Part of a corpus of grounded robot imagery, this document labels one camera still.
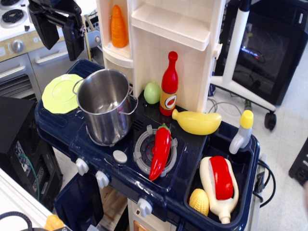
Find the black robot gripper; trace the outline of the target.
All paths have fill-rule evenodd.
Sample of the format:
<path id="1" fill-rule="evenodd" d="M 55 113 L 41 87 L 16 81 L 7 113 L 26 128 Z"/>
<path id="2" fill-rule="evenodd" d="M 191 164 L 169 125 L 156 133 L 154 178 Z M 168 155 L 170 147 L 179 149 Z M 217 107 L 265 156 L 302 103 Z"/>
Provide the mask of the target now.
<path id="1" fill-rule="evenodd" d="M 43 43 L 50 50 L 59 40 L 57 27 L 63 30 L 70 61 L 84 51 L 81 8 L 73 0 L 30 0 L 28 11 Z"/>

